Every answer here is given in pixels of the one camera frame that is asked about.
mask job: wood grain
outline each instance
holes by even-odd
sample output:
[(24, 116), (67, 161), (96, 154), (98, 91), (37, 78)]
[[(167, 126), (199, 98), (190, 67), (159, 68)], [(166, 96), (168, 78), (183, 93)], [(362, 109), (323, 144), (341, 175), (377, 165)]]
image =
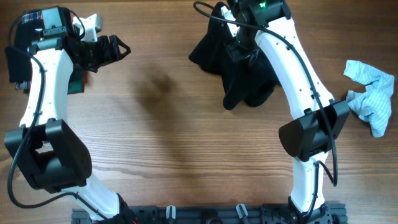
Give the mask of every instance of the wood grain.
[[(0, 3), (0, 49), (23, 10), (56, 1)], [(176, 206), (284, 203), (292, 190), (292, 162), (277, 131), (291, 121), (283, 90), (258, 108), (223, 109), (221, 78), (188, 60), (208, 19), (192, 1), (68, 2), (81, 17), (104, 18), (102, 35), (117, 34), (132, 53), (89, 73), (84, 94), (68, 97), (68, 123), (88, 146), (93, 172), (129, 205)], [(363, 86), (343, 76), (348, 59), (387, 73), (398, 70), (397, 1), (288, 1), (300, 41), (335, 98)], [(0, 54), (0, 139), (18, 127), (27, 97), (8, 82)], [(392, 98), (393, 114), (398, 112)], [(383, 138), (351, 115), (336, 142), (339, 184), (325, 179), (327, 200), (346, 203), (350, 223), (398, 219), (398, 120)], [(61, 199), (22, 210), (8, 199), (11, 158), (0, 144), (0, 223), (69, 223), (76, 205)], [(30, 189), (20, 172), (14, 184), (25, 203), (48, 198)]]

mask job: black fabric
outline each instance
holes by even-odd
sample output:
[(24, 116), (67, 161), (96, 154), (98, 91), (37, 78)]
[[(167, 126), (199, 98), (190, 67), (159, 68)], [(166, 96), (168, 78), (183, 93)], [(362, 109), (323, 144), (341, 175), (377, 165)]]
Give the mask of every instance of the black fabric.
[[(26, 51), (33, 40), (39, 39), (39, 32), (35, 29), (43, 29), (43, 20), (34, 20), (28, 23), (20, 23), (17, 27), (14, 46), (20, 50)], [(32, 80), (32, 65), (30, 57), (16, 52), (10, 47), (6, 47), (6, 57), (9, 70), (10, 83), (22, 83)]]
[[(217, 3), (211, 15), (221, 17), (223, 6), (226, 4)], [(207, 34), (189, 55), (189, 59), (202, 70), (221, 75), (225, 91), (223, 106), (227, 110), (233, 109), (241, 100), (249, 106), (260, 106), (272, 94), (274, 87), (280, 85), (271, 63), (261, 50), (255, 49), (248, 55), (240, 49), (228, 26), (210, 19)]]
[[(64, 16), (63, 19), (70, 19), (69, 10), (64, 10), (63, 15), (66, 15), (66, 17)], [(31, 20), (24, 24), (20, 22), (17, 26), (16, 36), (13, 43), (14, 46), (27, 52), (27, 49), (32, 44), (32, 41), (40, 39), (40, 33), (37, 32), (36, 29), (44, 29), (44, 21), (42, 19)], [(32, 64), (30, 62), (30, 57), (16, 52), (10, 46), (6, 47), (5, 53), (7, 57), (10, 83), (23, 83), (31, 81)], [(83, 92), (82, 71), (83, 70), (79, 68), (73, 69), (68, 85), (68, 94)]]

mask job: black cable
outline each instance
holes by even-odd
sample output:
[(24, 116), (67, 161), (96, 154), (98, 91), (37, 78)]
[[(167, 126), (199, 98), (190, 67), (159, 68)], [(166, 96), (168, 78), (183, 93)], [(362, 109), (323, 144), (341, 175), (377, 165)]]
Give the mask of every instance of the black cable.
[(72, 10), (69, 10), (69, 11), (70, 11), (70, 13), (72, 13), (73, 15), (76, 16), (77, 20), (78, 20), (78, 21), (80, 22), (80, 24), (81, 24), (81, 27), (83, 28), (83, 33), (79, 36), (79, 40), (81, 40), (81, 39), (84, 38), (84, 36), (86, 35), (86, 28), (85, 28), (85, 26), (83, 25), (83, 23), (81, 22), (80, 18), (76, 15), (76, 13), (73, 12)]
[[(328, 117), (326, 115), (325, 109), (322, 106), (321, 100), (319, 99), (317, 89), (315, 88), (315, 85), (314, 85), (313, 80), (311, 78), (311, 74), (308, 71), (308, 68), (305, 65), (305, 62), (303, 61), (303, 58), (300, 56), (300, 54), (297, 52), (297, 50), (294, 48), (294, 46), (289, 41), (287, 41), (285, 38), (280, 36), (279, 34), (273, 32), (271, 30), (268, 30), (265, 27), (259, 27), (259, 26), (249, 25), (249, 24), (243, 24), (241, 22), (231, 21), (231, 20), (228, 20), (228, 19), (223, 19), (223, 18), (219, 18), (219, 17), (216, 17), (216, 16), (212, 16), (212, 15), (207, 14), (207, 13), (203, 12), (202, 10), (200, 10), (198, 8), (198, 6), (197, 6), (198, 4), (202, 5), (202, 6), (209, 7), (212, 10), (214, 10), (214, 7), (209, 5), (209, 4), (207, 4), (207, 3), (204, 3), (204, 2), (200, 2), (200, 1), (194, 2), (193, 3), (193, 7), (200, 14), (202, 14), (202, 15), (204, 15), (206, 17), (209, 17), (210, 19), (216, 19), (216, 20), (219, 20), (219, 21), (228, 22), (230, 24), (235, 24), (237, 26), (243, 26), (243, 27), (247, 27), (247, 28), (250, 28), (250, 29), (254, 29), (254, 30), (260, 30), (260, 31), (263, 31), (263, 32), (265, 32), (267, 34), (273, 35), (274, 37), (278, 38), (283, 43), (285, 43), (286, 46), (288, 47), (288, 49), (292, 50), (292, 52), (296, 55), (297, 59), (299, 60), (300, 64), (302, 65), (302, 67), (304, 69), (304, 72), (305, 72), (305, 74), (307, 76), (308, 82), (309, 82), (309, 84), (311, 86), (311, 89), (313, 91), (313, 95), (315, 97), (315, 100), (317, 101), (317, 104), (319, 106), (319, 110), (321, 112), (322, 119), (325, 122), (326, 131), (327, 131), (327, 135), (329, 136), (329, 139), (330, 139), (331, 151), (332, 151), (332, 156), (333, 156), (333, 176), (330, 174), (330, 171), (328, 170), (326, 165), (324, 165), (324, 163), (322, 163), (321, 161), (317, 161), (315, 164), (320, 164), (324, 168), (324, 170), (328, 174), (328, 177), (329, 177), (331, 183), (333, 184), (334, 187), (336, 187), (337, 186), (337, 179), (338, 179), (338, 173), (337, 173), (338, 168), (337, 168), (336, 144), (335, 144), (335, 137), (334, 137), (334, 134), (333, 134), (333, 130), (331, 129), (329, 119), (328, 119)], [(318, 184), (318, 176), (317, 175), (315, 176), (315, 183), (314, 184)], [(310, 206), (310, 210), (308, 212), (308, 214), (309, 214), (308, 219), (310, 218), (310, 215), (312, 214), (312, 211), (313, 211), (313, 207), (315, 206), (315, 201), (316, 201), (316, 197), (315, 196), (317, 195), (317, 193), (318, 193), (318, 187), (314, 188), (314, 197), (313, 197), (313, 200), (312, 200), (313, 203), (312, 203), (312, 206)]]
[(11, 168), (10, 168), (10, 171), (9, 171), (9, 174), (8, 174), (8, 178), (7, 178), (7, 191), (8, 191), (8, 196), (9, 196), (11, 202), (12, 202), (14, 205), (16, 205), (16, 206), (18, 206), (18, 207), (20, 207), (20, 208), (39, 208), (39, 207), (41, 207), (41, 206), (47, 205), (47, 204), (49, 204), (49, 203), (51, 203), (51, 202), (53, 202), (53, 201), (55, 201), (55, 200), (57, 200), (57, 199), (60, 199), (60, 198), (62, 198), (62, 197), (65, 197), (65, 196), (74, 196), (77, 200), (80, 200), (83, 204), (85, 204), (90, 210), (92, 210), (93, 212), (97, 213), (97, 214), (98, 214), (101, 218), (103, 218), (104, 220), (107, 220), (108, 218), (106, 218), (103, 214), (101, 214), (101, 213), (98, 212), (95, 208), (93, 208), (88, 202), (86, 202), (86, 201), (85, 201), (81, 196), (79, 196), (77, 193), (73, 193), (73, 192), (62, 193), (62, 194), (60, 194), (60, 195), (58, 195), (58, 196), (52, 197), (52, 198), (50, 198), (50, 199), (44, 201), (44, 202), (40, 202), (40, 203), (33, 204), (33, 205), (24, 205), (24, 204), (20, 203), (20, 202), (15, 198), (14, 192), (13, 192), (13, 190), (12, 190), (12, 181), (13, 181), (14, 171), (15, 171), (15, 168), (16, 168), (16, 165), (17, 165), (17, 161), (18, 161), (19, 155), (21, 154), (22, 150), (24, 150), (24, 147), (25, 147), (25, 145), (26, 145), (26, 143), (27, 143), (27, 141), (28, 141), (28, 139), (29, 139), (29, 137), (30, 137), (30, 134), (31, 134), (31, 132), (32, 132), (32, 128), (35, 126), (35, 124), (36, 124), (36, 122), (37, 122), (37, 120), (38, 120), (38, 118), (39, 118), (39, 116), (40, 116), (40, 114), (41, 114), (40, 109), (41, 109), (41, 105), (42, 105), (42, 101), (43, 101), (43, 93), (44, 93), (45, 70), (44, 70), (43, 65), (42, 65), (42, 64), (39, 62), (39, 60), (37, 60), (37, 58), (35, 58), (33, 55), (28, 54), (27, 52), (25, 52), (25, 51), (23, 51), (23, 50), (20, 50), (20, 49), (16, 48), (16, 47), (13, 46), (13, 44), (11, 43), (11, 33), (12, 33), (12, 30), (14, 29), (14, 26), (16, 25), (16, 23), (17, 23), (18, 21), (20, 21), (20, 19), (21, 19), (24, 15), (29, 14), (29, 13), (32, 13), (32, 12), (37, 12), (37, 10), (25, 12), (25, 13), (23, 13), (21, 16), (19, 16), (19, 17), (12, 23), (12, 25), (11, 25), (11, 27), (10, 27), (10, 30), (9, 30), (9, 32), (8, 32), (8, 44), (9, 44), (9, 46), (10, 46), (13, 50), (15, 50), (15, 51), (17, 51), (17, 52), (19, 52), (19, 53), (21, 53), (21, 54), (27, 55), (27, 56), (29, 56), (32, 60), (34, 60), (34, 61), (37, 63), (37, 65), (39, 66), (39, 70), (40, 70), (40, 74), (41, 74), (41, 84), (40, 84), (40, 90), (39, 90), (39, 98), (37, 99), (37, 105), (36, 105), (36, 110), (35, 110), (35, 112), (34, 112), (33, 121), (32, 121), (32, 124), (30, 125), (30, 127), (27, 128), (27, 132), (25, 133), (25, 136), (22, 138), (22, 141), (21, 141), (21, 143), (19, 144), (19, 147), (18, 147), (18, 149), (17, 149), (17, 151), (16, 151), (16, 153), (15, 153), (15, 156), (14, 156), (14, 159), (13, 159), (13, 161), (12, 161)]

